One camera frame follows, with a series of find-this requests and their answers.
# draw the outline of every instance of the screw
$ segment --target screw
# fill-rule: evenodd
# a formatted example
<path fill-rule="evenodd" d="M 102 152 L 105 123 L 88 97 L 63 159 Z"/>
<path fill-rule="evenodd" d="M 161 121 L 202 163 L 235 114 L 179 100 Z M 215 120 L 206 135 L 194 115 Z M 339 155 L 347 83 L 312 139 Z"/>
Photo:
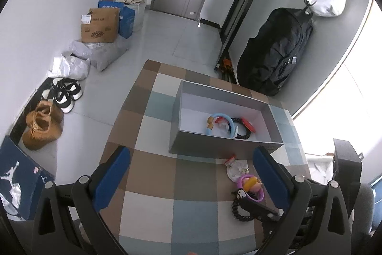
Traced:
<path fill-rule="evenodd" d="M 46 184 L 45 184 L 45 188 L 46 189 L 49 189 L 49 188 L 51 188 L 53 186 L 53 182 L 51 182 L 51 181 L 49 181 L 49 182 L 47 182 Z"/>
<path fill-rule="evenodd" d="M 303 177 L 302 175 L 296 175 L 295 180 L 298 183 L 303 183 L 305 181 L 305 177 Z"/>
<path fill-rule="evenodd" d="M 87 175 L 81 176 L 78 181 L 80 182 L 80 184 L 86 184 L 89 181 L 89 176 Z"/>
<path fill-rule="evenodd" d="M 331 180 L 330 181 L 330 185 L 333 187 L 333 188 L 338 188 L 338 183 L 335 181 L 335 180 Z"/>

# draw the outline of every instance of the brown shoe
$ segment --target brown shoe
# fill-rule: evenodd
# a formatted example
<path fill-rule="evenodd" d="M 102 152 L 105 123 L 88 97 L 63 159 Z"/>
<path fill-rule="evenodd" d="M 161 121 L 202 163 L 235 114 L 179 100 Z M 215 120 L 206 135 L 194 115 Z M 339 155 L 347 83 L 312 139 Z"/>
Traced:
<path fill-rule="evenodd" d="M 30 124 L 30 129 L 22 135 L 22 142 L 29 150 L 38 150 L 61 136 L 61 127 L 51 116 L 35 113 Z"/>
<path fill-rule="evenodd" d="M 31 126 L 33 118 L 36 113 L 40 113 L 43 116 L 51 116 L 55 121 L 60 123 L 62 118 L 64 117 L 64 113 L 60 110 L 56 105 L 54 105 L 51 101 L 40 101 L 37 104 L 35 110 L 31 111 L 28 115 L 26 115 L 25 121 L 28 127 Z"/>

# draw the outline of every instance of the shoe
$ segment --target shoe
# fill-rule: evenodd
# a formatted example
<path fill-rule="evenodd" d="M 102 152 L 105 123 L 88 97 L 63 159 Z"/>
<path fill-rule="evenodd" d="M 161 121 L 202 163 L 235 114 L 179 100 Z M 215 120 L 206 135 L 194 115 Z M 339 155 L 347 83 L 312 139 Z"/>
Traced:
<path fill-rule="evenodd" d="M 31 126 L 35 114 L 40 113 L 44 116 L 51 116 L 57 123 L 61 123 L 64 114 L 53 102 L 42 100 L 37 104 L 35 110 L 31 111 L 25 117 L 26 125 Z"/>
<path fill-rule="evenodd" d="M 64 89 L 68 92 L 70 98 L 77 101 L 82 95 L 80 83 L 77 80 L 70 78 L 55 78 L 52 81 L 53 87 L 58 87 L 59 89 Z"/>
<path fill-rule="evenodd" d="M 22 135 L 22 142 L 35 151 L 58 139 L 61 133 L 60 125 L 51 116 L 38 112 L 33 115 L 31 127 Z"/>
<path fill-rule="evenodd" d="M 54 104 L 60 108 L 65 114 L 69 113 L 74 107 L 74 101 L 70 98 L 68 92 L 64 89 L 50 88 L 44 90 L 41 99 L 48 101 L 53 100 Z"/>

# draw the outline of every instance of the gray box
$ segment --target gray box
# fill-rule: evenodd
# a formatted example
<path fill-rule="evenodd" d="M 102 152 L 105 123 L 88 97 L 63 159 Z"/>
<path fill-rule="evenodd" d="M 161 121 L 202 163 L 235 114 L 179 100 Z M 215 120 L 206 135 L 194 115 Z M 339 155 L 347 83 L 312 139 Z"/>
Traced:
<path fill-rule="evenodd" d="M 256 132 L 249 139 L 231 139 L 214 123 L 206 134 L 207 119 L 215 113 L 246 118 Z M 182 81 L 173 106 L 170 153 L 194 157 L 252 159 L 253 150 L 264 146 L 269 153 L 283 145 L 269 104 L 233 92 Z"/>

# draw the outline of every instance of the checkered tablecloth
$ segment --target checkered tablecloth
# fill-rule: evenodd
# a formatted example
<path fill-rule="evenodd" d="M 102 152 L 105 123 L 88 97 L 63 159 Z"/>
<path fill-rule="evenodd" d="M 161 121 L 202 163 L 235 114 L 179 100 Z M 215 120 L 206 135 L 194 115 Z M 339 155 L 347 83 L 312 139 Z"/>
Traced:
<path fill-rule="evenodd" d="M 232 255 L 262 243 L 259 221 L 240 222 L 231 212 L 235 189 L 222 159 L 169 154 L 171 115 L 181 80 L 212 86 L 270 105 L 284 145 L 272 155 L 295 174 L 309 169 L 291 116 L 282 104 L 254 91 L 175 66 L 147 61 L 110 133 L 101 162 L 118 145 L 131 165 L 101 215 L 128 254 Z M 250 173 L 256 175 L 252 164 Z M 265 204 L 274 207 L 268 194 Z"/>

